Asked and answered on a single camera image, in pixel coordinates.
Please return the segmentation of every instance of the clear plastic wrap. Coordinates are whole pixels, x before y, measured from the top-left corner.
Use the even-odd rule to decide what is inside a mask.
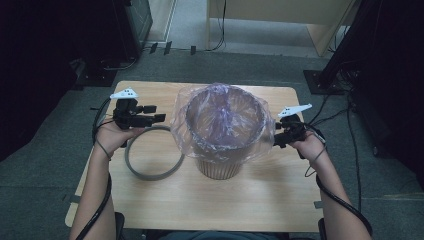
[[[213,164],[242,164],[269,153],[275,120],[265,100],[214,83],[180,90],[171,132],[186,156]]]

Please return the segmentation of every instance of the black cable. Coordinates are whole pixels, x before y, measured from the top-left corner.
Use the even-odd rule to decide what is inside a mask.
[[[93,127],[92,127],[92,131],[91,131],[91,137],[92,137],[92,141],[93,141],[93,145],[96,143],[96,134],[97,134],[97,130],[98,130],[98,121],[100,118],[100,114],[102,114],[103,109],[105,108],[106,104],[110,101],[110,98],[107,98],[103,104],[100,106],[100,108],[97,110],[97,114],[96,117],[94,118],[94,122],[93,122]]]
[[[116,67],[116,68],[109,68],[109,67],[107,67],[107,68],[103,68],[103,70],[106,70],[106,71],[119,71],[119,70],[126,70],[126,69],[128,69],[128,68],[132,67],[132,65],[134,65],[134,63],[135,63],[136,61],[137,61],[137,58],[134,58],[134,60],[133,60],[130,64],[128,64],[127,66],[125,66],[125,67]]]
[[[360,169],[359,169],[359,157],[358,157],[358,146],[356,145],[356,138],[355,138],[355,134],[353,133],[352,130],[352,124],[350,122],[350,110],[351,110],[351,104],[349,99],[347,100],[348,102],[348,110],[347,110],[347,123],[349,126],[349,131],[350,131],[350,135],[352,136],[352,141],[353,141],[353,148],[355,151],[355,165],[356,165],[356,180],[357,180],[357,185],[358,185],[358,210],[359,212],[361,212],[362,209],[362,184],[361,184],[361,174],[360,174]]]
[[[330,98],[333,94],[338,93],[338,92],[342,92],[342,91],[346,91],[346,90],[338,89],[338,90],[334,90],[334,91],[332,91],[332,92],[328,93],[327,95],[325,95],[325,96],[324,96],[324,99],[322,100],[321,107],[319,108],[319,110],[318,110],[317,114],[316,114],[316,115],[312,118],[312,120],[311,120],[311,121],[309,121],[309,123],[308,123],[308,124],[309,124],[309,125],[313,125],[313,123],[314,123],[315,119],[317,119],[317,118],[318,118],[318,116],[321,114],[322,110],[324,109],[324,105],[325,105],[325,103],[327,102],[328,98]]]
[[[108,124],[111,123],[113,121],[109,121],[106,123],[102,123],[100,125],[98,125],[98,121],[100,118],[100,114],[103,112],[103,109],[105,107],[105,105],[110,101],[110,98],[107,98],[102,106],[97,110],[97,114],[96,117],[94,118],[94,122],[93,122],[93,128],[92,128],[92,138],[93,138],[93,145],[97,142],[97,131],[98,129],[104,125],[104,124]],[[100,206],[97,208],[96,212],[94,213],[94,215],[91,217],[91,219],[88,221],[88,223],[85,225],[85,227],[81,230],[80,234],[78,235],[78,237],[76,238],[77,240],[79,239],[84,239],[84,237],[87,235],[88,231],[90,231],[90,229],[93,227],[94,223],[96,223],[97,219],[99,218],[100,214],[103,212],[103,209],[106,206],[107,201],[109,200],[109,197],[111,195],[111,190],[112,190],[112,180],[110,177],[110,174],[108,176],[108,182],[107,182],[107,187],[106,187],[106,193],[105,196],[102,200],[102,202],[100,203]]]
[[[332,119],[336,118],[337,116],[339,116],[339,115],[341,115],[341,114],[343,114],[343,113],[345,113],[347,111],[348,111],[348,109],[340,110],[339,112],[337,112],[336,114],[334,114],[334,115],[332,115],[330,117],[322,118],[322,119],[316,121],[315,123],[313,123],[313,126],[317,126],[317,125],[319,125],[319,124],[321,124],[323,122],[332,120]]]
[[[218,44],[213,49],[208,49],[206,51],[218,50],[222,46],[223,43],[225,44],[224,23],[225,23],[225,13],[226,13],[226,11],[227,11],[227,0],[224,1],[224,10],[223,10],[223,13],[222,13],[222,26],[221,26],[221,23],[219,22],[219,19],[218,19],[218,25],[219,25],[219,28],[221,29],[221,39],[219,40]]]
[[[85,227],[82,229],[82,231],[80,232],[80,234],[76,238],[77,240],[84,239],[84,237],[87,235],[88,231],[90,231],[90,229],[96,223],[97,219],[99,219],[100,214],[103,212],[103,209],[105,208],[107,201],[109,200],[111,190],[112,190],[112,180],[111,180],[111,177],[110,177],[110,174],[109,174],[108,180],[107,180],[107,187],[106,187],[105,196],[104,196],[102,202],[100,203],[99,208],[96,210],[94,215],[91,217],[91,219],[88,221],[88,223],[85,225]]]
[[[330,192],[330,190],[328,190],[321,182],[321,180],[319,179],[318,175],[316,176],[316,181],[317,181],[317,185],[318,187],[321,189],[321,191],[323,191],[329,198],[333,199],[334,201],[336,201],[337,203],[339,203],[341,206],[343,206],[344,208],[346,208],[348,211],[350,211],[353,215],[355,215],[359,220],[362,221],[362,223],[365,225],[365,227],[367,228],[368,233],[370,234],[370,236],[372,236],[372,227],[371,224],[368,222],[368,220],[364,217],[364,215],[362,215],[362,213],[360,213],[357,209],[355,209],[352,205],[350,205],[349,203],[345,202],[343,199],[339,198],[338,196],[334,195],[332,192]]]

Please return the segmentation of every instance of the wire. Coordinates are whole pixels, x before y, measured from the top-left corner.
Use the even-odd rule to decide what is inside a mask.
[[[222,44],[224,44],[225,46],[227,45],[225,43],[225,26],[224,26],[226,11],[227,11],[227,0],[224,1],[224,10],[223,10],[223,13],[222,13],[222,26],[221,26],[221,23],[218,19],[218,25],[219,25],[219,28],[221,29],[221,39],[219,40],[218,44],[213,49],[208,49],[208,50],[205,50],[205,51],[215,51],[215,50],[218,50],[220,47],[222,47]]]
[[[110,174],[109,174],[108,180],[107,180],[107,187],[106,187],[105,196],[104,196],[102,202],[100,203],[99,208],[97,208],[97,210],[94,213],[94,215],[91,217],[91,219],[85,225],[85,227],[81,230],[80,234],[76,238],[77,240],[84,239],[84,237],[87,235],[88,231],[90,231],[90,229],[96,223],[97,219],[99,219],[100,214],[103,212],[103,209],[105,208],[106,203],[109,200],[109,197],[110,197],[110,194],[111,194],[111,190],[112,190],[112,179],[111,179]]]
[[[338,196],[334,195],[332,192],[330,192],[330,190],[328,190],[321,182],[321,180],[319,179],[318,175],[316,175],[316,181],[317,181],[317,185],[318,187],[331,199],[333,199],[334,201],[336,201],[337,203],[339,203],[341,206],[343,206],[344,208],[346,208],[348,211],[350,211],[352,214],[354,214],[357,218],[359,218],[359,220],[362,221],[362,223],[365,225],[365,227],[367,228],[368,233],[370,234],[370,236],[372,236],[372,227],[371,224],[368,222],[368,220],[364,217],[364,215],[362,215],[361,212],[359,212],[357,209],[355,209],[352,205],[350,205],[349,203],[345,202],[343,199],[339,198]]]
[[[350,122],[350,110],[351,110],[351,103],[349,101],[349,99],[347,100],[348,102],[348,110],[347,110],[347,123],[349,126],[349,132],[350,135],[352,137],[352,142],[353,142],[353,147],[354,147],[354,151],[355,151],[355,165],[356,165],[356,180],[357,180],[357,185],[358,185],[358,210],[359,212],[361,212],[362,209],[362,184],[361,184],[361,174],[360,174],[360,168],[359,168],[359,157],[358,157],[358,146],[356,144],[356,138],[355,138],[355,134],[353,133],[352,130],[352,124]]]
[[[96,134],[97,134],[97,130],[99,127],[99,118],[100,118],[100,114],[103,112],[103,109],[105,108],[106,104],[110,101],[110,98],[107,98],[102,105],[100,106],[100,108],[97,110],[97,114],[94,118],[94,122],[93,122],[93,127],[91,130],[91,137],[92,137],[92,141],[93,141],[93,145],[96,142]]]
[[[118,67],[118,68],[103,68],[106,71],[119,71],[119,70],[126,70],[130,67],[132,67],[132,65],[134,65],[134,63],[137,61],[137,58],[134,58],[134,60],[132,61],[132,63],[130,63],[129,65],[125,66],[125,67]]]

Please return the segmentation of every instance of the black stand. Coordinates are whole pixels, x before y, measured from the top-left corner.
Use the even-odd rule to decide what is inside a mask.
[[[320,88],[320,76],[322,71],[316,70],[303,70],[303,75],[305,76],[306,83],[308,84],[309,91],[311,94],[316,95],[343,95],[342,88],[338,85],[337,81],[334,81],[326,89]]]
[[[117,70],[102,70],[86,65],[79,75],[74,89],[82,90],[84,87],[111,87]]]

